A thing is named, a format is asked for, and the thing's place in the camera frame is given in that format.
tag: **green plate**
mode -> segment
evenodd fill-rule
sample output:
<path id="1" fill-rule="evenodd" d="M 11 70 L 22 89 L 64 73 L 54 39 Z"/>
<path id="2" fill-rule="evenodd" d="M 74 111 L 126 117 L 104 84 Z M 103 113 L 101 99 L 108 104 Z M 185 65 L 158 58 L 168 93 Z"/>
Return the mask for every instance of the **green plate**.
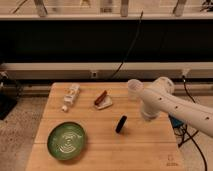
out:
<path id="1" fill-rule="evenodd" d="M 48 137 L 49 153 L 58 160 L 76 157 L 86 141 L 84 129 L 75 122 L 64 122 L 55 127 Z"/>

